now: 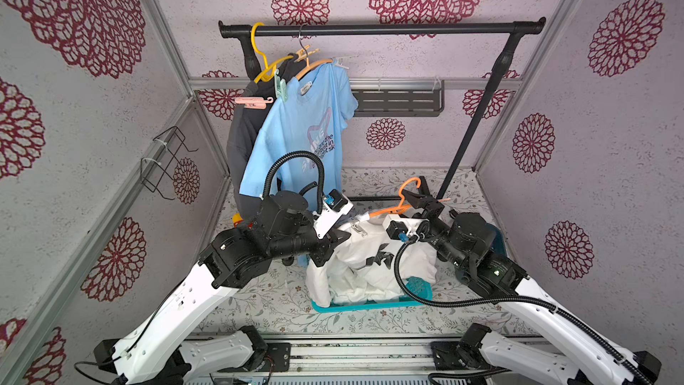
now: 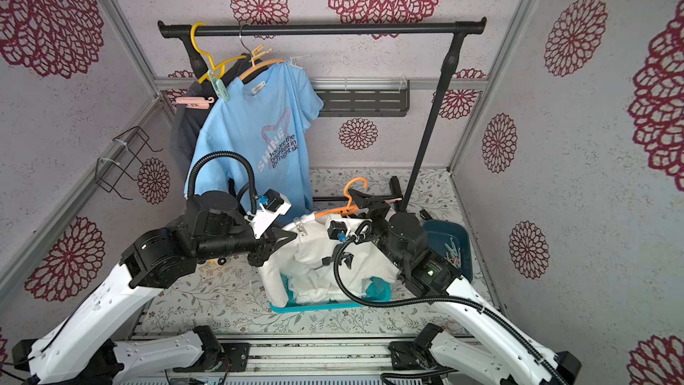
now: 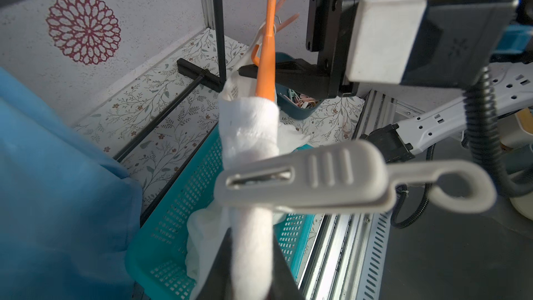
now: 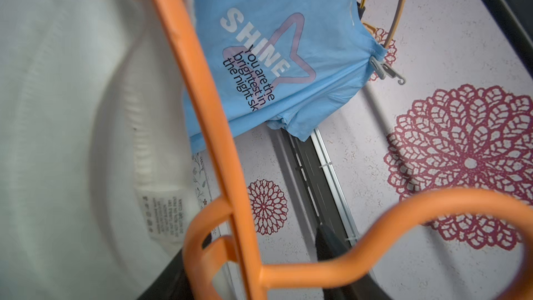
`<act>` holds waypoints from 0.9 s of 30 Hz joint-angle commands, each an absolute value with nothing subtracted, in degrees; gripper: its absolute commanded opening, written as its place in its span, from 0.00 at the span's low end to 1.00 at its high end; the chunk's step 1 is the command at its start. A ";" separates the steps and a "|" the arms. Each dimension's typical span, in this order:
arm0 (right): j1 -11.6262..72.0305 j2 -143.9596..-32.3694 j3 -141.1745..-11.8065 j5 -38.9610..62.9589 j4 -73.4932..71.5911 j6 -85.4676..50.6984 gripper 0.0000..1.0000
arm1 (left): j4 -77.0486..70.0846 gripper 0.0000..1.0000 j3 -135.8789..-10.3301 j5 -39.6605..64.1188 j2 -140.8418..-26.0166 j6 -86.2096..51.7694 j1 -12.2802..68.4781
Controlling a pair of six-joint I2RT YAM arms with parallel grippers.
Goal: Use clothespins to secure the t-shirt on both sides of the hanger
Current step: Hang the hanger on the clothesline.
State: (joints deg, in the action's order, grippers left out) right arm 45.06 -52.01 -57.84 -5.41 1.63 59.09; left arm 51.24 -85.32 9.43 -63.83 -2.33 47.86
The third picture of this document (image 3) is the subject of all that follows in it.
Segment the white clothespin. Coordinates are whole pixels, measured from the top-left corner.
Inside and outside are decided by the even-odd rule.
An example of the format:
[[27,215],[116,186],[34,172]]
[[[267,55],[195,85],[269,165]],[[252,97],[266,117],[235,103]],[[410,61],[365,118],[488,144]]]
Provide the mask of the white clothespin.
[[396,204],[396,187],[435,183],[455,174],[467,184],[464,197],[439,186],[430,202],[454,213],[481,213],[496,202],[490,176],[467,161],[424,161],[387,164],[365,140],[352,140],[296,151],[228,169],[217,177],[215,200],[231,208],[262,207],[282,213],[384,213]]

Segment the white t-shirt black print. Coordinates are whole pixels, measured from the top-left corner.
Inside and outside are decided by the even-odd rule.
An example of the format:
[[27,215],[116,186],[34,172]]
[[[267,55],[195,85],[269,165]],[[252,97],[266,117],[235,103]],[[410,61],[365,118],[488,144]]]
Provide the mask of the white t-shirt black print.
[[280,121],[273,93],[259,95],[258,81],[240,74],[262,43],[262,33],[257,33],[219,97],[223,173],[214,201],[187,221],[185,263],[195,282],[193,299],[266,299],[272,287],[273,227],[280,215],[266,192],[290,180],[291,172],[259,166],[304,146],[309,138]]

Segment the light blue garment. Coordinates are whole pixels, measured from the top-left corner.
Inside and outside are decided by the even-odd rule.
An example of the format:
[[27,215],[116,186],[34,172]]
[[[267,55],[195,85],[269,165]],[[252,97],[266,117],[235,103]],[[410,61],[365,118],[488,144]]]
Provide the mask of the light blue garment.
[[142,188],[1,72],[1,298],[129,299]]

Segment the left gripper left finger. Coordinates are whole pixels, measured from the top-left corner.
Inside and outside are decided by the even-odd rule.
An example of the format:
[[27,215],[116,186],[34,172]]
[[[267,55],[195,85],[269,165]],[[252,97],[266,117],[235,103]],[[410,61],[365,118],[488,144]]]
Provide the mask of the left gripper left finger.
[[233,256],[232,230],[228,229],[220,244],[207,279],[196,300],[232,299],[231,261]]

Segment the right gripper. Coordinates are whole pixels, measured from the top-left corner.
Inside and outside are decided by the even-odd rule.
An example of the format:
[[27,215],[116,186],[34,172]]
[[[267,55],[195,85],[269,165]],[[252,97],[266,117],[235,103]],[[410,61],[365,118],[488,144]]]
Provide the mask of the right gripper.
[[359,83],[348,80],[346,67],[360,0],[312,0],[308,36],[319,43],[316,65],[303,59],[276,63],[276,83],[315,99],[352,97]]

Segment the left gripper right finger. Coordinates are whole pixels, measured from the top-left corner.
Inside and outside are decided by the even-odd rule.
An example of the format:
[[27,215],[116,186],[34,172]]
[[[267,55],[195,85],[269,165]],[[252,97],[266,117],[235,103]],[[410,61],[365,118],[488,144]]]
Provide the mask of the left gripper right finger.
[[271,299],[304,300],[275,237],[273,237]]

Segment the orange plastic hanger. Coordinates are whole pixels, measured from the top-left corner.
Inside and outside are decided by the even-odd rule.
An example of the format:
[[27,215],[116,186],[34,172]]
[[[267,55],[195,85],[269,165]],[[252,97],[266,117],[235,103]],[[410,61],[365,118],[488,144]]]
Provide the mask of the orange plastic hanger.
[[259,58],[255,96],[275,101],[276,50],[274,20],[277,0],[267,0],[262,51]]

